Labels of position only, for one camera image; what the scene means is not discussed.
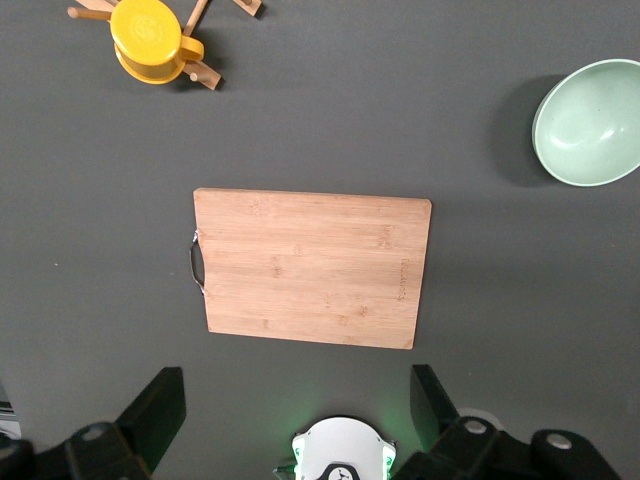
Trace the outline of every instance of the cup handle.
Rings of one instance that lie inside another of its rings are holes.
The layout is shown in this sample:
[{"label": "cup handle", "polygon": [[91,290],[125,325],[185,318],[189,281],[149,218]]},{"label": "cup handle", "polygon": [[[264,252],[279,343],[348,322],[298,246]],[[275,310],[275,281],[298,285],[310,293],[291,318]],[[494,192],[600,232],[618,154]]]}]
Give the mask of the cup handle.
[{"label": "cup handle", "polygon": [[204,45],[199,40],[192,37],[182,36],[180,42],[180,56],[184,60],[196,62],[204,57]]}]

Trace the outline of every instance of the bamboo cutting board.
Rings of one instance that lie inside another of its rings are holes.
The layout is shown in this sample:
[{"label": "bamboo cutting board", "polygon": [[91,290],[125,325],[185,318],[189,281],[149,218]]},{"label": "bamboo cutting board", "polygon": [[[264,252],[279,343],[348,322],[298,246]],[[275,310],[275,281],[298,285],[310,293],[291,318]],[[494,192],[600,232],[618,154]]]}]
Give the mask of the bamboo cutting board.
[{"label": "bamboo cutting board", "polygon": [[410,349],[431,202],[199,189],[209,331]]}]

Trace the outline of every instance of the wooden stand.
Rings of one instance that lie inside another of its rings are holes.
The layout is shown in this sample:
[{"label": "wooden stand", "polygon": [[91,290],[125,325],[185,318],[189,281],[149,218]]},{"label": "wooden stand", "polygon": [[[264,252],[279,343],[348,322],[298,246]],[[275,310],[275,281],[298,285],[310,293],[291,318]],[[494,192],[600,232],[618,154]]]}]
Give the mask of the wooden stand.
[{"label": "wooden stand", "polygon": [[[90,20],[106,20],[111,19],[111,12],[118,4],[118,0],[76,0],[80,5],[85,8],[69,7],[67,13],[71,18],[84,18]],[[238,6],[240,6],[249,15],[254,16],[258,13],[261,0],[233,0]],[[196,28],[202,13],[209,0],[197,0],[196,6],[191,12],[191,16],[182,31],[183,35],[190,37],[193,30]],[[202,85],[210,90],[215,90],[222,76],[206,65],[202,61],[187,62],[184,67],[184,73],[189,75],[189,78],[193,82],[200,82]]]}]

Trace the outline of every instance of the ceramic bowl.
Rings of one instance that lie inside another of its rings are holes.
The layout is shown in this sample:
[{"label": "ceramic bowl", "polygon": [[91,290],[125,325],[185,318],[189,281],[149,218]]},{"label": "ceramic bowl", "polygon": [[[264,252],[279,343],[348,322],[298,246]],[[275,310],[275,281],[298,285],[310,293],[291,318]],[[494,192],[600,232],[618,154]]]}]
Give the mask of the ceramic bowl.
[{"label": "ceramic bowl", "polygon": [[558,83],[533,121],[533,146],[558,180],[613,182],[640,165],[640,63],[603,60]]}]

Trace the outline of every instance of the bowl rim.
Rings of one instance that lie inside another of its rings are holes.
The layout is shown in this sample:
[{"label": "bowl rim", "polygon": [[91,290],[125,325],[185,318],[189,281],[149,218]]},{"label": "bowl rim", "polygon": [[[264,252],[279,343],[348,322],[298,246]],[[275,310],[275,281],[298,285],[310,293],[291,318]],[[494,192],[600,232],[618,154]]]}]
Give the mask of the bowl rim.
[{"label": "bowl rim", "polygon": [[597,62],[593,62],[590,63],[589,65],[585,65],[584,67],[576,70],[575,72],[569,74],[566,78],[560,80],[551,90],[549,90],[549,93],[547,93],[545,95],[545,97],[542,99],[542,102],[540,102],[540,106],[538,107],[538,110],[536,111],[536,115],[533,119],[533,128],[532,128],[532,132],[531,132],[531,136],[533,137],[533,149],[535,150],[536,156],[538,157],[538,160],[540,161],[540,163],[542,164],[542,166],[545,168],[545,170],[547,170],[547,172],[549,172],[553,177],[555,177],[556,179],[560,180],[561,182],[567,183],[569,185],[574,185],[576,187],[596,187],[599,185],[605,185],[607,183],[611,183],[611,182],[615,182],[616,180],[621,179],[622,177],[626,177],[627,175],[629,175],[631,172],[633,172],[635,169],[637,169],[638,167],[640,167],[640,156],[638,158],[638,163],[633,166],[630,170],[622,173],[621,175],[618,175],[614,178],[610,178],[601,182],[592,182],[592,183],[580,183],[580,182],[575,182],[573,180],[569,180],[567,178],[563,178],[562,176],[560,176],[559,174],[557,174],[556,172],[553,171],[553,169],[548,165],[547,161],[543,158],[542,154],[538,151],[538,123],[540,120],[540,116],[544,113],[544,111],[547,108],[547,105],[549,104],[550,100],[555,96],[555,94],[569,81],[571,81],[574,77],[580,75],[581,73],[583,73],[586,70],[590,70],[594,67],[597,67],[599,65],[604,65],[607,63],[627,63],[627,64],[631,64],[631,65],[635,65],[636,67],[640,67],[640,62],[636,61],[636,60],[629,60],[627,58],[609,58],[606,60],[599,60]]}]

